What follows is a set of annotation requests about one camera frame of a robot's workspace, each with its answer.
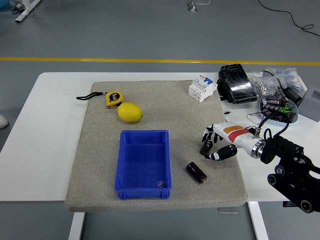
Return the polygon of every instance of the yellow floor line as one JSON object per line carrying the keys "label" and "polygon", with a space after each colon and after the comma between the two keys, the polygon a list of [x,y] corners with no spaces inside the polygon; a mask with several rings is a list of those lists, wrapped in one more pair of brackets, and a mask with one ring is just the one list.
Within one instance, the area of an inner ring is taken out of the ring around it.
{"label": "yellow floor line", "polygon": [[149,58],[0,57],[0,61],[320,66],[320,62],[313,62],[313,61],[249,61],[249,60],[149,59]]}

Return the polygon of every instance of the orange stripe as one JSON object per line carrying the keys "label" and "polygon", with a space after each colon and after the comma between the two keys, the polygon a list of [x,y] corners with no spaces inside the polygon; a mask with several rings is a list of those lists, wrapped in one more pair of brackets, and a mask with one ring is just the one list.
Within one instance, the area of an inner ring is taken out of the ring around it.
{"label": "orange stripe", "polygon": [[232,131],[238,130],[238,129],[243,129],[243,127],[242,127],[242,126],[239,126],[239,125],[237,125],[237,126],[229,126],[229,127],[226,127],[225,129],[223,129],[223,131],[224,131],[226,134],[229,134],[229,133],[231,133]]}

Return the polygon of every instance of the clear plastic bag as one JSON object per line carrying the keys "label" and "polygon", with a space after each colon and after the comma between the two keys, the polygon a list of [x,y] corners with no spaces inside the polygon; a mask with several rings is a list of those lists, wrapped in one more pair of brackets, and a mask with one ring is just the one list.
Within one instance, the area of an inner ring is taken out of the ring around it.
{"label": "clear plastic bag", "polygon": [[307,91],[305,85],[297,73],[296,68],[267,68],[267,71],[273,73],[280,81],[281,86],[294,90],[300,97],[303,97]]}
{"label": "clear plastic bag", "polygon": [[264,96],[280,96],[278,90],[279,82],[270,73],[263,71],[253,72],[253,78],[251,80],[259,100]]}

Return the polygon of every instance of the table leg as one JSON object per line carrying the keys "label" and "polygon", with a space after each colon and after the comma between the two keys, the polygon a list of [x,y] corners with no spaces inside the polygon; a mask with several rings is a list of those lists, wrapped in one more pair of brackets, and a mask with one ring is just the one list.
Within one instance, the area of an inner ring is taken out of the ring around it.
{"label": "table leg", "polygon": [[69,240],[80,240],[82,226],[84,224],[85,212],[75,212],[73,214],[72,225],[69,234]]}
{"label": "table leg", "polygon": [[30,3],[30,0],[22,0],[22,4],[25,6],[25,10],[16,18],[17,23],[21,23],[22,20],[29,15],[31,10],[40,2],[41,0],[34,0]]}
{"label": "table leg", "polygon": [[257,201],[248,201],[248,207],[256,239],[269,240],[264,219],[260,211],[259,203]]}

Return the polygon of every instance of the lemon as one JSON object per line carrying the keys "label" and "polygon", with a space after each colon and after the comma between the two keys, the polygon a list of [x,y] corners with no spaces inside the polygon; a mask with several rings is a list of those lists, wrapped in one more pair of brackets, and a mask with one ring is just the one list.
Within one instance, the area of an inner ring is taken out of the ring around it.
{"label": "lemon", "polygon": [[118,107],[118,116],[125,122],[134,123],[142,118],[142,111],[138,105],[124,102]]}

